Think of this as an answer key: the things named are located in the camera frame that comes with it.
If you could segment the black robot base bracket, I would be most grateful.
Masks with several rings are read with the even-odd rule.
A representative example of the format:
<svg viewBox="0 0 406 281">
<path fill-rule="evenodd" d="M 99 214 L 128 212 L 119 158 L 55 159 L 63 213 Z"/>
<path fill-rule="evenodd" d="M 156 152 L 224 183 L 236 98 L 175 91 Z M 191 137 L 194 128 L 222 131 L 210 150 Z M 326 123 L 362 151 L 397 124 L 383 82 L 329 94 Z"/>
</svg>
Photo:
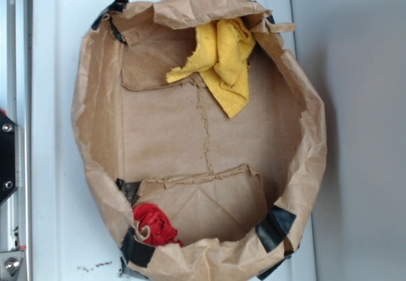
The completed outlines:
<svg viewBox="0 0 406 281">
<path fill-rule="evenodd" d="M 17 128 L 18 126 L 1 109 L 1 206 L 17 190 Z"/>
</svg>

